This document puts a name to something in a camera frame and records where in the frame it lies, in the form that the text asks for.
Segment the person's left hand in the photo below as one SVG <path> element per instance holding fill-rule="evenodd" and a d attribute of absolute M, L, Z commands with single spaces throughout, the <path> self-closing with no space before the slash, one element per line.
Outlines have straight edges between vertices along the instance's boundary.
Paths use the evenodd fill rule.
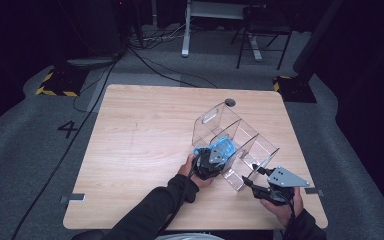
<path fill-rule="evenodd" d="M 186 162 L 179 168 L 178 173 L 186 177 L 189 176 L 190 171 L 192 170 L 192 163 L 195 160 L 196 156 L 194 154 L 189 154 Z M 192 175 L 191 180 L 199 188 L 208 187 L 214 182 L 214 178 L 209 178 L 207 180 L 202 180 L 199 177 Z"/>

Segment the clear acrylic divided organizer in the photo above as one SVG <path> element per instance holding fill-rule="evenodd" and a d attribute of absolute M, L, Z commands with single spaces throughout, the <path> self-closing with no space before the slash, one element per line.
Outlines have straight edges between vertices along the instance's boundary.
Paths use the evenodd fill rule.
<path fill-rule="evenodd" d="M 256 173 L 252 164 L 265 167 L 278 150 L 257 130 L 238 116 L 234 107 L 225 101 L 209 109 L 194 123 L 192 146 L 206 147 L 227 136 L 235 144 L 236 151 L 218 175 L 236 191 L 244 188 L 242 176 L 253 180 Z"/>

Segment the black yellow-striped floor base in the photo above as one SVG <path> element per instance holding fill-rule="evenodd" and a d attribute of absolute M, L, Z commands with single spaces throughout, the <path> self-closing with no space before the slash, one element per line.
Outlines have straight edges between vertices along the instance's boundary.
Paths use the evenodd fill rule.
<path fill-rule="evenodd" d="M 79 96 L 88 74 L 89 71 L 84 69 L 60 71 L 52 68 L 36 90 L 36 94 L 69 97 Z"/>

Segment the black metal chair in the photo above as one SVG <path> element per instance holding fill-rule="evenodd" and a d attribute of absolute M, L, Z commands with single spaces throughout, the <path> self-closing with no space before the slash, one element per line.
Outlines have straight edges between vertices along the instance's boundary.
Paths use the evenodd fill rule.
<path fill-rule="evenodd" d="M 278 6 L 267 3 L 250 4 L 242 10 L 242 23 L 236 30 L 231 43 L 234 43 L 238 35 L 240 35 L 242 39 L 236 68 L 240 67 L 242 53 L 246 49 L 244 46 L 245 39 L 249 35 L 252 37 L 271 36 L 272 39 L 267 43 L 268 48 L 279 36 L 285 36 L 286 40 L 284 46 L 281 49 L 277 49 L 277 52 L 281 53 L 277 65 L 277 70 L 279 70 L 291 39 L 292 27 L 290 26 L 287 17 Z"/>

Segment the grey tape strip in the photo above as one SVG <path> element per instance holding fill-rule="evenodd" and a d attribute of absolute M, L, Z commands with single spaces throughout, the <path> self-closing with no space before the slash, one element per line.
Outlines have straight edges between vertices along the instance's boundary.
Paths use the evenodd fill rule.
<path fill-rule="evenodd" d="M 68 196 L 61 196 L 59 203 L 61 204 L 68 204 L 70 201 L 84 201 L 85 200 L 85 194 L 83 193 L 72 193 Z"/>
<path fill-rule="evenodd" d="M 316 194 L 321 197 L 325 196 L 323 191 L 317 188 L 305 188 L 304 190 L 306 194 Z"/>

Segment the black stand with striped base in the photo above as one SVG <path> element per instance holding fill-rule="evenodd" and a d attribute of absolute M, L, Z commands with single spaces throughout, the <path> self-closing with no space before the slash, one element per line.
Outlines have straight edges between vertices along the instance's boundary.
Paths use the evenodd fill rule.
<path fill-rule="evenodd" d="M 309 81 L 320 62 L 318 57 L 322 49 L 322 40 L 325 33 L 343 2 L 344 0 L 333 0 L 326 10 L 320 23 L 315 28 L 311 38 L 293 65 L 298 74 L 294 77 L 276 76 L 273 79 L 274 89 L 281 95 L 284 102 L 317 102 L 309 86 Z"/>

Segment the person's white garment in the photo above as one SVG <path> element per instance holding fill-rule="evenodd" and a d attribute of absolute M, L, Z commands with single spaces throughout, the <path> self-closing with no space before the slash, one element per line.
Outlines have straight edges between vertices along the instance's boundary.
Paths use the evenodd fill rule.
<path fill-rule="evenodd" d="M 206 234 L 206 233 L 179 233 L 162 235 L 155 238 L 155 240 L 225 240 L 221 237 Z"/>

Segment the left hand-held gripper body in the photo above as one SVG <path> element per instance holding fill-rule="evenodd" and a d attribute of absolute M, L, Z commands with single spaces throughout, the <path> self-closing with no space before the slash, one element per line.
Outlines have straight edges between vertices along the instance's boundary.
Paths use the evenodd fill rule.
<path fill-rule="evenodd" d="M 196 148 L 193 154 L 193 173 L 202 180 L 217 177 L 228 161 L 228 155 L 218 147 Z"/>

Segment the person's right hand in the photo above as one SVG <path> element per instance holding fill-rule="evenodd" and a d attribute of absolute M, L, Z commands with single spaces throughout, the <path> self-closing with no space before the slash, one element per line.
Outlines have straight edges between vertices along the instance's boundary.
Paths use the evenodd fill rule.
<path fill-rule="evenodd" d="M 287 227 L 292 213 L 295 213 L 295 216 L 298 217 L 304 209 L 303 200 L 300 194 L 300 189 L 298 187 L 294 188 L 294 197 L 291 201 L 293 205 L 293 210 L 291 210 L 289 205 L 276 206 L 271 202 L 262 199 L 260 203 L 271 213 L 273 213 L 277 220 L 281 223 L 282 226 Z"/>

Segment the white metal desk frame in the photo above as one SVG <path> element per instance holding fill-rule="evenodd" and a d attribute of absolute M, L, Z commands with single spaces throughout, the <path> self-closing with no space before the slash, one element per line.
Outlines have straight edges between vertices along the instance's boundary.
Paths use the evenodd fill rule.
<path fill-rule="evenodd" d="M 232 3 L 216 3 L 215 0 L 204 2 L 202 0 L 187 0 L 185 10 L 185 33 L 183 36 L 183 45 L 181 56 L 187 58 L 189 56 L 189 46 L 191 31 L 190 25 L 193 17 L 207 17 L 219 19 L 242 19 L 242 9 L 244 4 Z"/>

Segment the blue knitted cloth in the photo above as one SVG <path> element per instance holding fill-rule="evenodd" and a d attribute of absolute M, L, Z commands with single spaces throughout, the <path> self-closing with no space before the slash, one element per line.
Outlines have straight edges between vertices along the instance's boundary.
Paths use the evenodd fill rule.
<path fill-rule="evenodd" d="M 236 147 L 233 141 L 224 136 L 206 147 L 196 147 L 193 153 L 196 155 L 196 165 L 205 168 L 224 168 L 228 160 L 235 153 Z"/>

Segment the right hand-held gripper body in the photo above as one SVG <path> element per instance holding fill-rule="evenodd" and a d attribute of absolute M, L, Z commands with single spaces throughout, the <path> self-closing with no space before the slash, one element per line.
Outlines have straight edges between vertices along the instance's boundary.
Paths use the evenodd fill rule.
<path fill-rule="evenodd" d="M 309 187 L 310 182 L 279 166 L 267 169 L 268 187 L 256 185 L 252 189 L 253 196 L 257 199 L 265 199 L 276 206 L 287 205 L 294 197 L 295 187 Z"/>

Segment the grey flat floor plate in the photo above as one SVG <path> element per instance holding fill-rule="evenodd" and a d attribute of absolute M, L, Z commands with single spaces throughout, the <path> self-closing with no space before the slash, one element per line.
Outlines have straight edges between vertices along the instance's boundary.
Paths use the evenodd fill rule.
<path fill-rule="evenodd" d="M 114 62 L 113 58 L 110 57 L 91 57 L 91 58 L 80 58 L 70 59 L 67 61 L 68 64 L 85 69 L 95 69 L 111 65 Z"/>

